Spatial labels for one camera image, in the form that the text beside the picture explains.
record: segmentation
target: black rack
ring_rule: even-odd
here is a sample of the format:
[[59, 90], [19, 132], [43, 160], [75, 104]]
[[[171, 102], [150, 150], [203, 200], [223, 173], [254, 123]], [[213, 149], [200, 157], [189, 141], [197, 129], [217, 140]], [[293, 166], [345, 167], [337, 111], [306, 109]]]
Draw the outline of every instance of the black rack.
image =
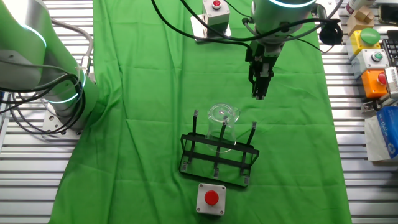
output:
[[[200, 176], [200, 177], [216, 179], [216, 180], [220, 180], [223, 182], [229, 182], [229, 183], [244, 186], [244, 187], [248, 186], [251, 167], [254, 164], [254, 162], [257, 160], [257, 158], [259, 157], [259, 153], [260, 153], [257, 149], [254, 149], [254, 147], [252, 145], [250, 145], [252, 138], [254, 136], [254, 133], [256, 131], [256, 122], [253, 122], [253, 124], [252, 124], [252, 128], [251, 128], [251, 132], [250, 132], [248, 141], [246, 143], [237, 142], [234, 145], [234, 144], [228, 144], [228, 143], [221, 141], [223, 138], [225, 129], [226, 129], [226, 117], [224, 117], [224, 122], [223, 122], [223, 126], [221, 128], [219, 141], [213, 141], [213, 140], [207, 139], [205, 135], [197, 133], [197, 131], [196, 131], [197, 117], [198, 117], [198, 110], [195, 110], [194, 115], [193, 115], [192, 132], [190, 132], [188, 134], [181, 135], [180, 140], [181, 140], [183, 154], [182, 154], [182, 158], [181, 158], [181, 162], [180, 162], [180, 172], [183, 174], [191, 174], [191, 175], [196, 175], [196, 176]], [[191, 147], [189, 149], [187, 149], [187, 142], [189, 142], [189, 141], [191, 141], [192, 144], [191, 144]], [[195, 152], [195, 143], [203, 143], [206, 145], [216, 146], [217, 150], [215, 152], [215, 156], [210, 156], [208, 154]], [[220, 157], [220, 149], [221, 148], [231, 149], [234, 151], [242, 152], [241, 160], [235, 161], [235, 160], [231, 160], [231, 159], [221, 158]], [[248, 155], [251, 156], [249, 163], [246, 162], [246, 158]], [[213, 162], [214, 163], [214, 165], [213, 165], [214, 174], [212, 176], [209, 176], [209, 175], [203, 175], [203, 174], [190, 172], [189, 166], [192, 166], [193, 159], [200, 159], [200, 160], [204, 160], [204, 161]], [[236, 181], [231, 180], [231, 179], [227, 180], [227, 179], [224, 179], [222, 176], [220, 176], [219, 175], [220, 170], [218, 167], [219, 164], [226, 164], [229, 166], [240, 168], [240, 173], [237, 174]]]

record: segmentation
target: glass beaker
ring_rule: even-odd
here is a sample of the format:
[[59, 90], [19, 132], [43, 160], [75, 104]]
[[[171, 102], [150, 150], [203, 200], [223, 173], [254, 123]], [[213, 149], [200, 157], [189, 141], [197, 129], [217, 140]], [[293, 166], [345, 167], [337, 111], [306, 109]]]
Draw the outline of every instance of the glass beaker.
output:
[[[208, 111], [209, 130], [206, 138], [213, 141], [220, 141], [221, 129], [225, 121], [226, 127], [221, 142], [236, 144], [235, 122], [238, 120], [241, 111], [226, 103], [213, 105]], [[217, 146], [208, 145], [208, 147], [217, 151]], [[228, 152], [230, 149], [220, 148], [220, 152]]]

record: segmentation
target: blue box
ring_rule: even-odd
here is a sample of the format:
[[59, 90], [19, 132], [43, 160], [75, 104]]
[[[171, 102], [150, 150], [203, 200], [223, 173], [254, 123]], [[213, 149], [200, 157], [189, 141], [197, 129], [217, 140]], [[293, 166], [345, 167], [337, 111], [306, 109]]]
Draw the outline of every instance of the blue box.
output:
[[388, 153], [394, 159], [398, 154], [398, 107], [386, 106], [376, 114]]

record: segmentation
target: green backdrop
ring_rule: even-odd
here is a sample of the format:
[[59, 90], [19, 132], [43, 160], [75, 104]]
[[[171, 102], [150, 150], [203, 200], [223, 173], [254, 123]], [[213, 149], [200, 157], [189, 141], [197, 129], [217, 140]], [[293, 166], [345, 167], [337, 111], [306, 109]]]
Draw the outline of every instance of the green backdrop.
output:
[[[230, 0], [249, 13], [250, 0]], [[201, 1], [188, 3], [201, 12]], [[157, 0], [192, 33], [178, 0]], [[231, 12], [233, 35], [250, 33]], [[304, 32], [313, 27], [306, 24]], [[351, 223], [320, 53], [286, 43], [268, 95], [251, 98], [242, 46], [197, 45], [169, 29], [149, 0], [95, 0], [99, 102], [60, 184], [50, 223]], [[304, 38], [316, 45], [317, 35]], [[242, 109], [236, 131], [260, 157], [250, 186], [227, 186], [223, 217], [195, 211], [198, 184], [178, 171], [180, 135], [207, 132], [211, 105]]]

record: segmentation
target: red button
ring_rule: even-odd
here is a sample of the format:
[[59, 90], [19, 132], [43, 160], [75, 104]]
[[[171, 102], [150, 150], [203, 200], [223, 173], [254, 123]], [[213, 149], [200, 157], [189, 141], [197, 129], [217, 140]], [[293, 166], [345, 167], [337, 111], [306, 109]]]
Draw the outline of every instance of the red button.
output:
[[213, 1], [213, 9], [219, 10], [221, 8], [221, 2], [219, 0]]
[[377, 78], [377, 81], [378, 81], [380, 84], [382, 84], [382, 85], [387, 85], [386, 74], [385, 74], [384, 72], [383, 72], [383, 73], [380, 73], [379, 76], [378, 76], [378, 78]]
[[213, 1], [213, 5], [216, 6], [216, 7], [220, 6], [221, 2], [219, 0], [215, 0], [215, 1]]
[[209, 190], [205, 194], [205, 201], [208, 205], [215, 205], [218, 202], [218, 193], [214, 190]]

